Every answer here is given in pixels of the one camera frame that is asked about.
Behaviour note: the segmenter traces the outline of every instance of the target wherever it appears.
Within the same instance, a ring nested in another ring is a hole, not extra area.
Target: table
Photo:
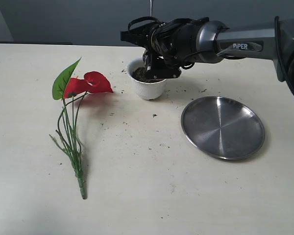
[[[294,97],[273,63],[196,64],[144,101],[123,71],[142,53],[0,45],[0,235],[294,235]],[[80,110],[87,200],[49,138],[62,105],[53,81],[80,56],[75,75],[100,71],[115,91],[89,95]],[[267,136],[255,157],[221,161],[187,141],[181,113],[207,95],[258,114]]]

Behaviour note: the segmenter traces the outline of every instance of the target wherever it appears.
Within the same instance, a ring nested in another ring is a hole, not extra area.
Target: metal plate
[[[181,122],[189,141],[215,158],[250,157],[265,141],[259,117],[242,103],[225,97],[192,101],[184,109]]]

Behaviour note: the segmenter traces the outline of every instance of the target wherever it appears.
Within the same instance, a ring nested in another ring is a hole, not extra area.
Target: soil
[[[136,69],[133,74],[133,78],[137,81],[140,82],[147,82],[147,83],[155,83],[155,82],[160,82],[162,80],[160,79],[148,79],[146,78],[146,69],[144,67],[139,67]]]

